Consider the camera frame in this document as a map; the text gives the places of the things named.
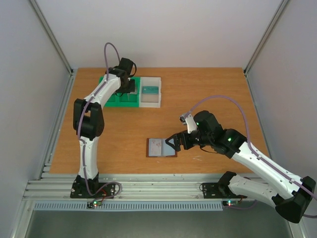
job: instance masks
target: white container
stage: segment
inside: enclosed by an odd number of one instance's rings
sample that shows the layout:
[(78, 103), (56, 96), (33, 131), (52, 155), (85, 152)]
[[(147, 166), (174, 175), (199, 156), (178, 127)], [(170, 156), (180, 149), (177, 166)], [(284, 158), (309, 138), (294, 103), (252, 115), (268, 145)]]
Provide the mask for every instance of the white container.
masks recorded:
[[(144, 86), (158, 87), (158, 94), (144, 94), (142, 89)], [(161, 101), (161, 80), (158, 77), (141, 77), (140, 79), (140, 93), (139, 93), (139, 107), (140, 108), (160, 108)]]

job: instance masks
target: vent grille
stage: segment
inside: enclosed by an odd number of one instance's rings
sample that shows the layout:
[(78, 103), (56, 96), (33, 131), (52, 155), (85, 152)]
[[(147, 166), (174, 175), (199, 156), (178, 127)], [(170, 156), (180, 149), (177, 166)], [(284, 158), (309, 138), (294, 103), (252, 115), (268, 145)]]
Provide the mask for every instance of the vent grille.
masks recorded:
[(172, 201), (172, 202), (104, 202), (96, 208), (88, 208), (87, 202), (38, 201), (34, 210), (40, 211), (222, 211), (220, 201)]

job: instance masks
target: gray floor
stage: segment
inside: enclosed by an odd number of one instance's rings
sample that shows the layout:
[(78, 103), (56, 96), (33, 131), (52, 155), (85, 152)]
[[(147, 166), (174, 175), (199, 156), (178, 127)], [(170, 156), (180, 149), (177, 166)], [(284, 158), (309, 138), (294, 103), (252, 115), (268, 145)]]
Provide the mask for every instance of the gray floor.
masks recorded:
[(274, 209), (223, 212), (34, 211), (27, 238), (290, 238)]

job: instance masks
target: small box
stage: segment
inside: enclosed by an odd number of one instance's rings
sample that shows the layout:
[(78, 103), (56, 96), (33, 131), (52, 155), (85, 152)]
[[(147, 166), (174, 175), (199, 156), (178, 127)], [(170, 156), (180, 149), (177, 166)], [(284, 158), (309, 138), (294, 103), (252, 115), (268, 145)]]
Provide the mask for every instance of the small box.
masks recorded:
[(139, 107), (160, 108), (161, 80), (159, 77), (141, 77)]

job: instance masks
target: green tray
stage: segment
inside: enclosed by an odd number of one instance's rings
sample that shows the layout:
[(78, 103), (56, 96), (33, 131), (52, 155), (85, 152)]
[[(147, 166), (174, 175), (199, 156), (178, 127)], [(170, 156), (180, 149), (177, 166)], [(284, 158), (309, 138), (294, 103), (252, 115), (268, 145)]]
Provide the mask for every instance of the green tray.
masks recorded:
[[(99, 78), (99, 83), (103, 80), (103, 76)], [(138, 108), (140, 94), (140, 77), (132, 77), (135, 81), (137, 94), (125, 93), (121, 97), (112, 94), (105, 104), (105, 107), (122, 107), (122, 108)]]

